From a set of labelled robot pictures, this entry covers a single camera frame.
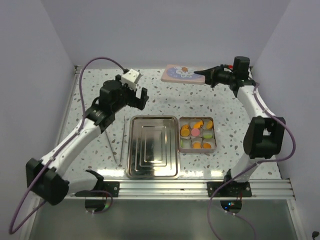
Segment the square tin lid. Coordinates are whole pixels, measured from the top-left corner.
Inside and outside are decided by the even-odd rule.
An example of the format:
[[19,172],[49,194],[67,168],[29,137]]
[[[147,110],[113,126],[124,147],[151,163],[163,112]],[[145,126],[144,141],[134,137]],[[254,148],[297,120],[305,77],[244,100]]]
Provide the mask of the square tin lid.
[[203,85],[205,77],[195,74],[195,71],[201,70],[201,67],[168,64],[160,80],[167,83]]

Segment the orange fish cookie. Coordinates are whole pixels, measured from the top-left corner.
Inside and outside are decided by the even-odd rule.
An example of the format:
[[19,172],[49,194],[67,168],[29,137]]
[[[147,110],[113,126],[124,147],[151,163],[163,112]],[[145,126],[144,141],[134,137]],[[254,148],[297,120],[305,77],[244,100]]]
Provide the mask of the orange fish cookie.
[[203,125],[204,125],[204,122],[202,120],[199,120],[193,125],[193,128],[194,129],[200,129],[200,128],[203,127]]

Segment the pink sandwich cookie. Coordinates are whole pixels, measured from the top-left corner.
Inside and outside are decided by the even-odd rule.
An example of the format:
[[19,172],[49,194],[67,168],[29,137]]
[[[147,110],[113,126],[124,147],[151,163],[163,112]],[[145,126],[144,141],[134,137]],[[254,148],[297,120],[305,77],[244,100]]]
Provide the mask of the pink sandwich cookie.
[[193,137],[198,137],[200,135],[200,129],[199,128],[192,128],[191,131],[190,131],[190,134],[193,136]]

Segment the pink cookie tin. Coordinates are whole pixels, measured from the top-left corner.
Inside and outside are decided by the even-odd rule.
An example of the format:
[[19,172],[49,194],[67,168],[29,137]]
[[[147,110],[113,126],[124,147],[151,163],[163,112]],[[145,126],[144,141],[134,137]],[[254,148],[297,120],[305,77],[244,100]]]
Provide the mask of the pink cookie tin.
[[184,154],[211,154],[217,148],[212,117],[181,117],[178,122],[179,150]]

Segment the flower edged orange cookie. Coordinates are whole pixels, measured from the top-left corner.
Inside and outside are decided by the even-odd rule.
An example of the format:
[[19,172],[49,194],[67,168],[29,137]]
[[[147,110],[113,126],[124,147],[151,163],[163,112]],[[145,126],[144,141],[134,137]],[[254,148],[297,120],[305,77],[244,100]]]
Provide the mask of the flower edged orange cookie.
[[201,142],[193,142],[192,143],[192,148],[193,149],[201,149],[202,148],[202,143]]

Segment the orange chip cookie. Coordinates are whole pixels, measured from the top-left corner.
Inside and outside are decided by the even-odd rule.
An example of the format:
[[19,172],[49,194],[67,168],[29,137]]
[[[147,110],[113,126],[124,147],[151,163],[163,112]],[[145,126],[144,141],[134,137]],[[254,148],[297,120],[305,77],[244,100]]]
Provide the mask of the orange chip cookie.
[[211,149],[211,148],[212,148],[212,145],[211,145],[211,143],[209,143],[209,142],[203,142],[203,143],[202,143],[202,148],[203,148],[203,149]]

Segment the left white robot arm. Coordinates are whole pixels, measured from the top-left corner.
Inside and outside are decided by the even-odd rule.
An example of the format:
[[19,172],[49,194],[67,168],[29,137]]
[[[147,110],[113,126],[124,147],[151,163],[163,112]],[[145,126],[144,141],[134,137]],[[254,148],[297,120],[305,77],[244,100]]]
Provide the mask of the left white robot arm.
[[63,176],[81,151],[101,135],[115,121],[116,113],[125,106],[143,110],[149,97],[146,88],[136,96],[137,83],[142,75],[131,69],[114,80],[107,80],[99,96],[85,111],[84,119],[52,151],[37,160],[26,163],[27,187],[33,193],[55,206],[69,191],[69,182]]

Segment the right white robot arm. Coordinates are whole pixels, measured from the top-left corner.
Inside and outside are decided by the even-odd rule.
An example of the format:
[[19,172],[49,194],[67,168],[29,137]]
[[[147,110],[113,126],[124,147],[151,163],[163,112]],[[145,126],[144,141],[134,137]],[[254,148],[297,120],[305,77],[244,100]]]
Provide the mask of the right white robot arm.
[[211,88],[218,84],[229,86],[250,118],[243,139],[244,153],[228,170],[222,185],[223,192],[232,197],[241,190],[240,183],[248,182],[260,164],[276,161],[275,156],[282,148],[286,121],[268,111],[258,92],[258,83],[250,77],[248,57],[236,56],[232,68],[221,64],[195,73],[204,76],[205,84]]

